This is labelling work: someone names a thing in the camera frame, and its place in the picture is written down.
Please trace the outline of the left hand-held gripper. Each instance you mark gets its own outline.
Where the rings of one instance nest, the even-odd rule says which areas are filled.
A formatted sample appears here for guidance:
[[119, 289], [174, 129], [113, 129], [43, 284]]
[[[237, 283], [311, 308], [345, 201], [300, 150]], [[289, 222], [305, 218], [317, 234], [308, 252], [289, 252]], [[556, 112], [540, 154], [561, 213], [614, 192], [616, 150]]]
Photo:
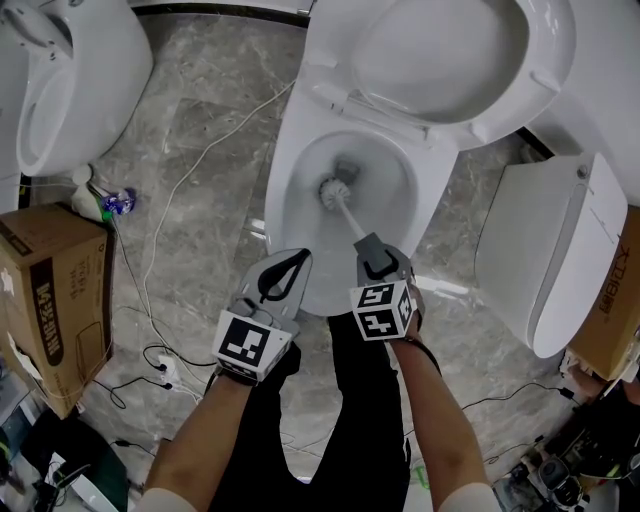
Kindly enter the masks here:
[[249, 268], [239, 288], [245, 297], [223, 310], [218, 320], [213, 356], [222, 371], [249, 384], [267, 378], [299, 333], [292, 319], [312, 266], [311, 252], [297, 248], [269, 255]]

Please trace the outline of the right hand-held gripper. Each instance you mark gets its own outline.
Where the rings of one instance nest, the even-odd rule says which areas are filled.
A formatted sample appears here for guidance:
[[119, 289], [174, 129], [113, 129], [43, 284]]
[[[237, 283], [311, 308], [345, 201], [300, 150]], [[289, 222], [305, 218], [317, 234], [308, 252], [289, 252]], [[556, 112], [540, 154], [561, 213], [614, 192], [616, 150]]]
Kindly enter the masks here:
[[376, 233], [354, 244], [357, 284], [350, 289], [351, 308], [365, 340], [403, 338], [417, 309], [409, 281], [410, 260], [402, 252], [390, 252]]

